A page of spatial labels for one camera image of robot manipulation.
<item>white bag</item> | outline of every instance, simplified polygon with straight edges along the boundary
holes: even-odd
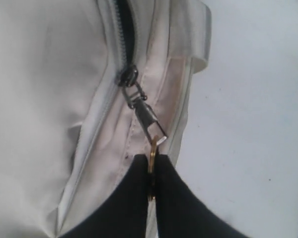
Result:
[[[210,36],[198,0],[0,0],[0,238],[61,236],[148,153],[117,85],[131,64],[175,163]]]

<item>gold key ring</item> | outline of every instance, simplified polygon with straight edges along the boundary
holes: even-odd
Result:
[[[158,149],[158,136],[156,135],[153,140],[152,140],[152,144],[151,144],[151,151],[150,151],[150,157],[149,157],[149,166],[148,166],[148,174],[151,176],[151,190],[149,192],[149,196],[148,199],[149,201],[152,201],[155,199],[155,196],[153,194],[153,188],[154,188],[154,160],[156,157],[156,153],[157,153],[157,149]]]

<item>white background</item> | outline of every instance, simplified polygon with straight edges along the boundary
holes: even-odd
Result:
[[[298,0],[204,0],[209,66],[193,78],[177,169],[253,238],[298,237]]]

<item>zipper pull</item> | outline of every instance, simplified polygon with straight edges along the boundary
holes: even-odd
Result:
[[[168,136],[160,125],[159,120],[152,108],[145,103],[148,97],[141,88],[140,84],[137,82],[138,75],[139,72],[137,67],[135,65],[131,65],[124,70],[116,83],[119,87],[121,87],[128,107],[135,110],[137,119],[151,145],[153,137],[149,131],[153,130],[155,134],[158,132],[159,137],[157,139],[157,146],[159,146],[168,138]],[[127,88],[131,88],[133,86],[135,86],[136,91],[129,95],[127,93]]]

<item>white surface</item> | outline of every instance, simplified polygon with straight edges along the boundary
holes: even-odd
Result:
[[[204,0],[209,67],[195,75],[177,169],[254,238],[298,237],[298,0]]]

